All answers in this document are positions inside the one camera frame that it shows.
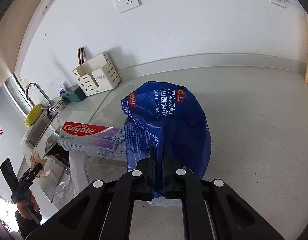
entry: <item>colgate toothpaste box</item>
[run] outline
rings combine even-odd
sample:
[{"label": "colgate toothpaste box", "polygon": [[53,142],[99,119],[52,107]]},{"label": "colgate toothpaste box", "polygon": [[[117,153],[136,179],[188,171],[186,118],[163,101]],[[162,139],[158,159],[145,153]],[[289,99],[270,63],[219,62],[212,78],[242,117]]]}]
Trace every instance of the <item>colgate toothpaste box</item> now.
[{"label": "colgate toothpaste box", "polygon": [[122,128],[65,122],[58,141],[66,151],[126,162]]}]

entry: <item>metal faucet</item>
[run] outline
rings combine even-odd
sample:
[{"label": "metal faucet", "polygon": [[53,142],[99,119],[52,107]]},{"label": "metal faucet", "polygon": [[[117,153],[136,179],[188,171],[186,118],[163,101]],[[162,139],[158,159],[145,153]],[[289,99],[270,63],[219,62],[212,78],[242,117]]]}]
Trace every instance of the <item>metal faucet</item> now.
[{"label": "metal faucet", "polygon": [[49,97],[46,95],[46,93],[44,93],[42,88],[36,83],[30,83],[30,84],[27,85],[27,88],[25,89],[25,95],[27,97],[27,100],[30,100],[29,95],[28,95],[28,91],[29,91],[30,87],[36,87],[41,92],[41,94],[45,97],[45,99],[49,102],[50,107],[52,107],[54,105],[54,101],[49,99]]}]

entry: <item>hand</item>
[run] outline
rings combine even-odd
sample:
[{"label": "hand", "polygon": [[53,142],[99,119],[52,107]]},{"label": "hand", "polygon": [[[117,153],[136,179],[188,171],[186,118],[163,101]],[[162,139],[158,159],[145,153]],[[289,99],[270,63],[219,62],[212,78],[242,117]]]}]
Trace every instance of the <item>hand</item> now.
[{"label": "hand", "polygon": [[[33,205],[33,209],[36,211],[36,212],[39,212],[40,211],[40,207],[39,205],[37,204],[36,200],[35,200],[35,197],[32,195],[32,191],[29,189],[29,193],[30,193],[30,202],[32,203]],[[33,218],[31,217],[31,215],[24,209],[24,207],[27,207],[29,205],[29,203],[26,201],[26,200],[21,200],[19,201],[16,206],[18,208],[18,211],[21,215],[21,217],[25,218],[25,219],[29,219],[29,220],[32,220]]]}]

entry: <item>blue plastic bag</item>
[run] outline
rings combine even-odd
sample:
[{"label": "blue plastic bag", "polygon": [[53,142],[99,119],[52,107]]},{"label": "blue plastic bag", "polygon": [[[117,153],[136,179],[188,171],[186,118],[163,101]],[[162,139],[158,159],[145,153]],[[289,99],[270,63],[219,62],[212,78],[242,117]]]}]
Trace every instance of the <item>blue plastic bag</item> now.
[{"label": "blue plastic bag", "polygon": [[156,148],[154,198],[163,195],[162,150],[181,166],[202,178],[211,154],[211,137],[205,114],[186,88],[163,82],[146,82],[121,101],[128,118],[124,124],[129,171]]}]

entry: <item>stainless steel sink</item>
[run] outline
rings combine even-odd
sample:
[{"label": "stainless steel sink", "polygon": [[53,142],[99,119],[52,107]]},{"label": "stainless steel sink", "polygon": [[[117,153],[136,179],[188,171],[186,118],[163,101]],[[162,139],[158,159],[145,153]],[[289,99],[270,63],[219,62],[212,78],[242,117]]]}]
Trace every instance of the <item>stainless steel sink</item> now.
[{"label": "stainless steel sink", "polygon": [[26,143],[33,150],[41,140],[44,132],[50,126],[56,113],[50,113],[49,111],[43,111],[40,117],[35,121],[33,128],[27,136]]}]

